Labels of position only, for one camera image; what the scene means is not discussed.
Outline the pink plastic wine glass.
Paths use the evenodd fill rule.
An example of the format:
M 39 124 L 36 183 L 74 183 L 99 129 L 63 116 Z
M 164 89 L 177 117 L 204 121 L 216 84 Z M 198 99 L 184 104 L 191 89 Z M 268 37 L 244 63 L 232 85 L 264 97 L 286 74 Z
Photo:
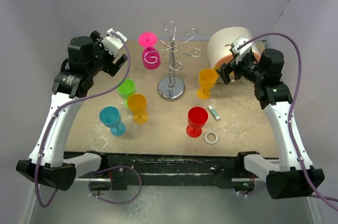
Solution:
M 144 48 L 142 53 L 143 66 L 148 70 L 155 70 L 161 65 L 159 52 L 155 49 L 157 36 L 152 32 L 144 32 L 138 38 L 138 43 Z

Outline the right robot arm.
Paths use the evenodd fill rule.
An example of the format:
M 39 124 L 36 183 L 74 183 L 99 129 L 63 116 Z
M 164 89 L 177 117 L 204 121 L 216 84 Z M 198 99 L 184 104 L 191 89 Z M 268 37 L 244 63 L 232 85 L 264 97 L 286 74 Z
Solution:
M 309 197 L 324 181 L 322 169 L 316 169 L 301 141 L 293 112 L 289 87 L 281 81 L 284 55 L 275 49 L 263 51 L 256 60 L 251 50 L 234 54 L 217 73 L 225 84 L 230 74 L 254 84 L 255 97 L 269 120 L 277 144 L 279 163 L 274 164 L 257 152 L 238 154 L 235 172 L 240 177 L 253 173 L 262 179 L 273 199 Z

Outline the green plastic wine glass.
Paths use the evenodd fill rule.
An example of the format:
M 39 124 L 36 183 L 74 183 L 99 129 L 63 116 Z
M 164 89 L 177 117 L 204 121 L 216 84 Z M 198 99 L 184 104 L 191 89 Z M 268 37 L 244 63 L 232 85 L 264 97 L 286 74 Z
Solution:
M 117 88 L 119 96 L 124 100 L 124 106 L 128 109 L 127 100 L 136 92 L 133 80 L 126 78 L 124 82 Z

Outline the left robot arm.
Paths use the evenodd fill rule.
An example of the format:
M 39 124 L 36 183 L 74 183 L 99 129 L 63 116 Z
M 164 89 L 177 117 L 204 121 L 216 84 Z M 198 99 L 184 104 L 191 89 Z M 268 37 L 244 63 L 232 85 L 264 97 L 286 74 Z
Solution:
M 87 173 L 98 178 L 107 175 L 109 165 L 105 154 L 88 151 L 65 159 L 64 149 L 73 121 L 93 86 L 94 77 L 101 71 L 115 76 L 129 62 L 130 56 L 118 52 L 127 43 L 119 31 L 107 31 L 102 38 L 97 31 L 78 36 L 68 44 L 68 58 L 52 86 L 51 105 L 41 135 L 33 151 L 19 160 L 16 171 L 36 185 L 66 191 L 74 180 Z

